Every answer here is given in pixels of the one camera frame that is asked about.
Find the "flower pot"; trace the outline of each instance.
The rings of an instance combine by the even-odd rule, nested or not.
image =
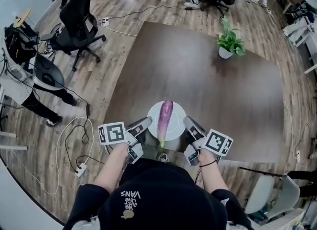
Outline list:
[[[232,55],[233,55],[233,53],[227,51],[225,48],[223,48],[223,47],[219,48],[219,56],[220,57],[227,59],[227,58],[230,58]]]

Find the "purple eggplant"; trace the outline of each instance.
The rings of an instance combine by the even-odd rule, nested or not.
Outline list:
[[[160,108],[159,120],[158,120],[158,141],[161,148],[164,147],[167,127],[170,117],[173,113],[173,102],[166,100]]]

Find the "wooden floor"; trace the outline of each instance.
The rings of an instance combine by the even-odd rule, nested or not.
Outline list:
[[[97,19],[103,17],[123,16],[132,11],[143,10],[150,6],[182,6],[185,0],[91,0],[91,12]],[[314,73],[304,75],[307,69],[308,56],[305,48],[303,54],[292,46],[280,30],[281,8],[270,0],[269,7],[273,10],[272,15],[267,13],[259,5],[248,3],[245,0],[236,0],[230,8],[227,17],[233,28],[240,29],[237,34],[245,40],[246,49],[257,53],[270,62],[275,62],[280,68],[280,74],[284,82],[283,97],[293,117],[294,147],[299,143],[304,125],[307,123],[309,129],[305,129],[302,141],[296,149],[301,152],[302,165],[312,170],[314,162],[307,160],[310,150],[310,137],[316,134],[316,105],[315,76]],[[48,15],[39,26],[40,34],[48,33],[51,28],[59,22],[59,9]],[[130,16],[110,20],[110,28],[138,34],[144,21],[159,22],[169,25],[177,25],[195,31],[216,36],[221,30],[219,22],[220,13],[215,8],[185,11],[178,8],[148,9],[144,13],[132,14]],[[102,124],[107,107],[114,90],[116,81],[124,65],[126,57],[134,42],[134,37],[112,32],[105,28],[99,28],[99,34],[105,34],[107,41],[99,41],[91,46],[101,57],[97,64],[91,55],[84,53],[80,59],[77,72],[71,71],[71,65],[76,52],[71,57],[58,52],[55,63],[63,72],[66,85],[76,91],[91,104],[91,121],[94,124],[95,144],[91,156],[105,162],[107,155],[99,145],[97,137],[97,126]],[[49,93],[39,92],[41,102],[52,110],[63,116],[62,125],[56,128],[48,128],[45,120],[34,115],[32,112],[21,109],[13,110],[7,108],[9,119],[4,124],[4,131],[17,133],[17,139],[11,139],[11,144],[22,144],[29,146],[26,152],[16,154],[26,166],[28,171],[36,176],[45,186],[48,192],[54,193],[57,187],[56,169],[56,142],[65,125],[76,116],[85,116],[85,103],[81,101],[78,107],[72,107],[63,103],[59,98]],[[284,139],[283,152],[279,162],[276,164],[255,164],[233,161],[221,161],[219,166],[222,175],[229,188],[237,195],[242,205],[250,195],[255,185],[258,174],[242,171],[238,166],[256,168],[274,173],[283,173],[289,170],[304,170],[296,164],[291,153],[291,122],[287,109],[284,110]],[[90,140],[92,140],[90,126],[88,126]],[[77,129],[67,142],[72,165],[79,155],[87,154],[90,145],[81,143],[83,131]],[[48,211],[53,213],[62,221],[66,221],[72,208],[76,190],[79,185],[94,180],[102,164],[94,160],[88,161],[88,170],[82,178],[77,178],[71,170],[64,146],[65,136],[62,137],[58,148],[58,165],[60,169],[60,187],[56,195],[48,195],[40,187],[38,182],[25,171],[21,162],[12,151],[0,151],[1,156],[15,174],[16,178],[26,190]],[[197,168],[189,168],[181,155],[172,157],[179,166],[186,168],[193,178],[196,177]]]

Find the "wooden board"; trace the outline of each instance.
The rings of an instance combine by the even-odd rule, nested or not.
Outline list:
[[[283,93],[274,63],[250,51],[224,60],[215,37],[145,22],[118,79],[105,123],[128,125],[166,99],[180,104],[205,130],[232,137],[227,159],[279,159]]]

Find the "plate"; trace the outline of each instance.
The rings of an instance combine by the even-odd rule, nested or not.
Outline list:
[[[158,138],[159,113],[163,103],[164,101],[160,101],[154,104],[148,112],[148,117],[153,119],[149,126],[149,131],[156,138]],[[176,102],[173,102],[173,113],[169,120],[165,141],[176,139],[183,134],[185,131],[184,117],[186,117],[184,109]]]

